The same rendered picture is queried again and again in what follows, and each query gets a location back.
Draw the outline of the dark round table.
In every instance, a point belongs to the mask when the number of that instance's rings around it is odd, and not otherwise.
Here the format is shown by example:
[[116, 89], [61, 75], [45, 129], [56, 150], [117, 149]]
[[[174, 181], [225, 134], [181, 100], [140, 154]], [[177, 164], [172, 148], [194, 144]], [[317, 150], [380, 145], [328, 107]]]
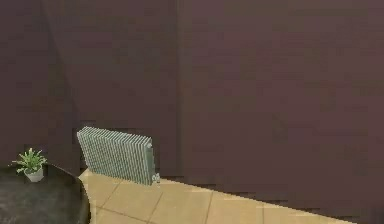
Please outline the dark round table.
[[51, 164], [31, 182], [17, 166], [0, 167], [0, 224], [90, 224], [90, 202], [82, 181]]

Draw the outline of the green plant in white pot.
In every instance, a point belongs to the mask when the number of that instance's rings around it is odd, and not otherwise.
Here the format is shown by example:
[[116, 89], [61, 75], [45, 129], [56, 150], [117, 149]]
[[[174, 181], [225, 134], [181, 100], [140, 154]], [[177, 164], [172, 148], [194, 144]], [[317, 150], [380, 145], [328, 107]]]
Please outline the green plant in white pot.
[[19, 165], [19, 168], [16, 169], [17, 173], [23, 173], [32, 183], [39, 182], [44, 178], [43, 165], [47, 159], [41, 154], [41, 151], [29, 148], [19, 157], [19, 160], [13, 161], [14, 164]]

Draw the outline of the grey ribbed radiator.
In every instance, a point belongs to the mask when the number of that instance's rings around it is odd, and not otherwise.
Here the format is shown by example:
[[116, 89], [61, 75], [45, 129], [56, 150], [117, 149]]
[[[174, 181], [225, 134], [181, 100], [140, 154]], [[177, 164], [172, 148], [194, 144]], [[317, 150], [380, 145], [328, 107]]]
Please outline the grey ribbed radiator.
[[77, 138], [90, 171], [147, 186], [160, 182], [151, 137], [86, 126]]

